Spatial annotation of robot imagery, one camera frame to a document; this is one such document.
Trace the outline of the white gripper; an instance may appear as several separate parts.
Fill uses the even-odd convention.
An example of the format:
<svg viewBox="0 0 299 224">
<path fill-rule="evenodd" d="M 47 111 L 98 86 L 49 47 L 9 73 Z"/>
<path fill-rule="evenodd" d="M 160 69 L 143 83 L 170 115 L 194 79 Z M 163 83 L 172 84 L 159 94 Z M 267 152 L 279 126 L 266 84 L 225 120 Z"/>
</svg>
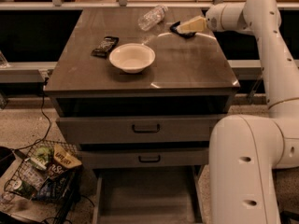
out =
<svg viewBox="0 0 299 224">
<path fill-rule="evenodd" d="M 202 16 L 194 17 L 188 21 L 183 22 L 177 27 L 177 31 L 180 34 L 203 32 L 207 27 L 213 32 L 223 32 L 223 26 L 221 24 L 222 12 L 225 5 L 212 6 L 206 12 L 206 18 Z"/>
</svg>

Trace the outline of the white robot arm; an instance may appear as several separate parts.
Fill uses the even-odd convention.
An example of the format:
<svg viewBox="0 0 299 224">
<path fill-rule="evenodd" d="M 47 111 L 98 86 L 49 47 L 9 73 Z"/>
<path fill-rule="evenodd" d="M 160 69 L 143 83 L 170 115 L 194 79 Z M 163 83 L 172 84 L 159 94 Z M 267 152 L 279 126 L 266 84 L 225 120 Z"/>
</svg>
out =
<svg viewBox="0 0 299 224">
<path fill-rule="evenodd" d="M 279 32 L 276 0 L 217 4 L 178 27 L 249 33 L 256 39 L 267 118 L 232 115 L 209 142 L 212 224 L 280 224 L 272 171 L 299 166 L 299 69 Z"/>
</svg>

